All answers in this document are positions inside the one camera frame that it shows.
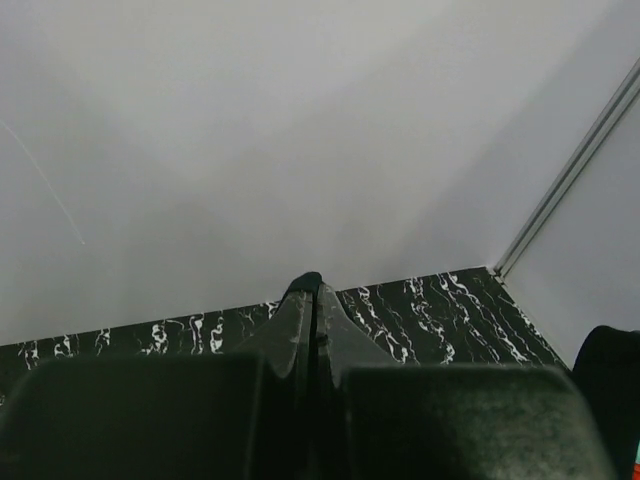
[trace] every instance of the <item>black fabric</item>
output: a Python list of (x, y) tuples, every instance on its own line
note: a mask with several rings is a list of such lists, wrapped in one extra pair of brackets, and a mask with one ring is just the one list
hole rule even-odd
[(353, 479), (614, 478), (559, 370), (354, 368), (342, 389)]
[(640, 440), (640, 333), (595, 328), (571, 376), (591, 406), (618, 477), (630, 480)]

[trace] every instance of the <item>black plastic object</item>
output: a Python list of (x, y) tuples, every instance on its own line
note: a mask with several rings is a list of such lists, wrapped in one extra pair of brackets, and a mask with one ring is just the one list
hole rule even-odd
[(307, 395), (312, 319), (312, 294), (290, 292), (273, 318), (235, 350), (263, 355), (276, 376), (287, 380), (295, 404)]
[(282, 478), (285, 400), (258, 357), (51, 362), (4, 407), (0, 478)]
[(640, 443), (640, 332), (596, 327), (571, 378), (591, 406), (618, 478), (630, 479)]
[(612, 479), (588, 408), (544, 368), (354, 369), (351, 478)]
[(336, 292), (322, 285), (318, 292), (318, 326), (316, 339), (324, 347), (333, 385), (338, 387), (343, 373), (356, 365), (377, 367), (400, 366), (387, 352), (347, 316)]

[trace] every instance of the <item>black plastic part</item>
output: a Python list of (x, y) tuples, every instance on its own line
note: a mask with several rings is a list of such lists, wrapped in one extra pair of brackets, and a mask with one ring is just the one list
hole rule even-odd
[(282, 478), (290, 464), (273, 432), (291, 412), (253, 356), (51, 362), (4, 408), (3, 480)]
[(302, 291), (289, 292), (271, 320), (242, 342), (234, 352), (264, 355), (280, 378), (293, 375), (294, 368), (304, 372), (306, 376), (312, 319), (312, 295)]
[(309, 292), (316, 298), (320, 285), (322, 285), (322, 275), (318, 272), (307, 272), (291, 282), (284, 296), (286, 297), (290, 292)]
[(613, 479), (577, 390), (544, 368), (355, 369), (351, 478)]
[(336, 292), (322, 285), (318, 293), (316, 338), (325, 349), (331, 369), (331, 381), (339, 387), (343, 373), (357, 365), (399, 366), (347, 316)]

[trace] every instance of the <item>marble tile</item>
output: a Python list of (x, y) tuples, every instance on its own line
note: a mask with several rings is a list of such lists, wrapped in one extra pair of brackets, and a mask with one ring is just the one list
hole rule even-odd
[[(398, 362), (562, 366), (485, 268), (360, 287), (338, 295), (353, 320)], [(197, 313), (0, 347), (0, 402), (26, 372), (47, 359), (231, 351), (277, 306), (272, 302)]]

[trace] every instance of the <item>white wall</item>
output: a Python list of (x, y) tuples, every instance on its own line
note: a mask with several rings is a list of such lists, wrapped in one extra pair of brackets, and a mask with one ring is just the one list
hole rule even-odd
[(636, 102), (507, 276), (569, 365), (598, 325), (640, 330), (638, 132)]
[(308, 269), (494, 263), (640, 55), (639, 15), (0, 2), (0, 118), (70, 217), (0, 127), (0, 343), (274, 299)]

